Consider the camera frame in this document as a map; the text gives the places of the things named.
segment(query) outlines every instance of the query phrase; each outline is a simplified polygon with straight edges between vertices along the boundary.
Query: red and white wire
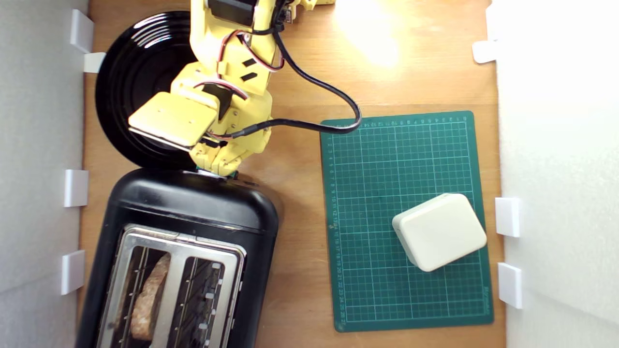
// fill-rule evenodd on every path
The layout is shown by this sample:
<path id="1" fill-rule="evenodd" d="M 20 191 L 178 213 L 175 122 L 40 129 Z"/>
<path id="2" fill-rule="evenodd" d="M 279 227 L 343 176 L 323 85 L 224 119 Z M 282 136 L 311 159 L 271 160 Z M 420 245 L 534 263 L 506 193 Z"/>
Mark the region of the red and white wire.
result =
<path id="1" fill-rule="evenodd" d="M 278 71 L 280 71 L 284 67 L 284 55 L 282 54 L 281 51 L 278 50 L 278 52 L 279 52 L 279 65 L 278 66 L 272 66 L 272 65 L 266 63 L 262 58 L 260 58 L 256 54 L 256 52 L 254 52 L 254 50 L 251 49 L 251 46 L 249 45 L 247 40 L 245 40 L 245 34 L 249 34 L 249 32 L 236 33 L 236 36 L 241 40 L 241 43 L 243 44 L 243 46 L 245 46 L 245 48 L 247 48 L 247 51 L 250 53 L 250 55 L 252 56 L 252 58 L 255 60 L 256 63 L 260 64 L 261 66 L 263 66 L 265 69 L 267 69 L 270 72 L 278 72 Z"/>
<path id="2" fill-rule="evenodd" d="M 216 135 L 216 134 L 213 134 L 213 133 L 208 133 L 208 132 L 207 132 L 206 134 L 207 134 L 208 136 L 210 136 L 211 138 L 214 138 L 214 139 L 217 139 L 217 140 L 220 140 L 220 141 L 229 141 L 229 140 L 232 140 L 232 138 L 231 138 L 231 137 L 222 137 L 222 136 L 218 136 L 218 135 Z"/>
<path id="3" fill-rule="evenodd" d="M 243 99 L 243 100 L 249 99 L 249 94 L 247 92 L 245 92 L 244 90 L 240 89 L 239 87 L 235 86 L 234 84 L 232 84 L 231 82 L 226 81 L 226 80 L 221 80 L 221 79 L 204 80 L 204 81 L 200 82 L 199 84 L 195 85 L 194 88 L 198 88 L 200 86 L 209 85 L 209 84 L 223 86 L 223 87 L 231 90 L 232 92 L 234 92 L 241 99 Z"/>
<path id="4" fill-rule="evenodd" d="M 228 41 L 230 41 L 231 37 L 233 37 L 233 36 L 235 36 L 235 35 L 237 35 L 239 33 L 242 33 L 242 32 L 243 32 L 243 30 L 235 30 L 235 31 L 229 33 L 228 35 L 224 36 L 223 39 L 222 39 L 222 44 L 221 44 L 221 46 L 219 48 L 219 56 L 217 57 L 217 77 L 219 79 L 222 78 L 222 75 L 219 73 L 219 63 L 221 63 L 222 60 L 223 60 L 223 54 L 226 51 L 226 46 L 228 45 Z"/>

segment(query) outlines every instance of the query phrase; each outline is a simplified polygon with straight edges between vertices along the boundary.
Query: grid lines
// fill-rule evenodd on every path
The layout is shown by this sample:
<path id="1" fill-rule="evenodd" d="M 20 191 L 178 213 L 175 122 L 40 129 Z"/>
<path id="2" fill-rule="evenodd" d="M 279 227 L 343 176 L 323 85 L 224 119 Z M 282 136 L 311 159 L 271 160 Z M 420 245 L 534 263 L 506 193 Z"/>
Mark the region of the grid lines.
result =
<path id="1" fill-rule="evenodd" d="M 474 134 L 472 114 L 456 111 L 370 118 L 355 132 L 321 135 L 338 331 L 493 321 L 486 248 L 423 272 L 391 227 L 396 214 L 447 192 L 466 195 L 483 224 Z"/>

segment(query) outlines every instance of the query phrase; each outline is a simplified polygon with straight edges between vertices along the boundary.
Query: white wall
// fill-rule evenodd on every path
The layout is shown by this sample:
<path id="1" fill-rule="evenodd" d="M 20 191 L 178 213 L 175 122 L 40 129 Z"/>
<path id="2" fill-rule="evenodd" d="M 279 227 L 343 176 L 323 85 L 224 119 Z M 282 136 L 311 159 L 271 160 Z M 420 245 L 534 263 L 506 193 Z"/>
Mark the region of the white wall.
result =
<path id="1" fill-rule="evenodd" d="M 619 4 L 494 4 L 503 196 L 522 201 L 508 348 L 619 347 Z"/>
<path id="2" fill-rule="evenodd" d="M 71 9 L 87 0 L 0 0 L 0 347 L 72 347 L 75 294 L 61 256 L 79 210 L 63 208 L 64 170 L 81 169 L 83 54 Z"/>

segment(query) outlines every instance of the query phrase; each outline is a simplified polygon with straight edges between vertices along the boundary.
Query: black plate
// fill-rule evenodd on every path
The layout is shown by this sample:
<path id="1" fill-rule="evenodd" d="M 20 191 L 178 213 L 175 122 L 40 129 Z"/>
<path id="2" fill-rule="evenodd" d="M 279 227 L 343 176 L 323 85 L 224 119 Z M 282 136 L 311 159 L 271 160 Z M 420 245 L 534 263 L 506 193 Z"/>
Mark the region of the black plate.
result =
<path id="1" fill-rule="evenodd" d="M 189 12 L 148 17 L 122 33 L 99 70 L 95 103 L 114 147 L 140 167 L 193 170 L 189 154 L 129 131 L 128 119 L 153 95 L 170 91 L 185 65 L 197 61 L 189 45 Z"/>

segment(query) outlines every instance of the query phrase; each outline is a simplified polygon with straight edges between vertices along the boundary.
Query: bread slice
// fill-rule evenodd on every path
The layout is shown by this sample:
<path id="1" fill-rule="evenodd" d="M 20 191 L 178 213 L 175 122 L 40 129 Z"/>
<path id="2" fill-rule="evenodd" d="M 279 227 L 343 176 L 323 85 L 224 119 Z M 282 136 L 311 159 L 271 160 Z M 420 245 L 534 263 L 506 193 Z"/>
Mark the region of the bread slice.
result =
<path id="1" fill-rule="evenodd" d="M 165 254 L 157 261 L 153 271 L 144 282 L 142 292 L 137 297 L 131 313 L 131 336 L 135 339 L 152 341 L 169 268 L 170 254 Z"/>

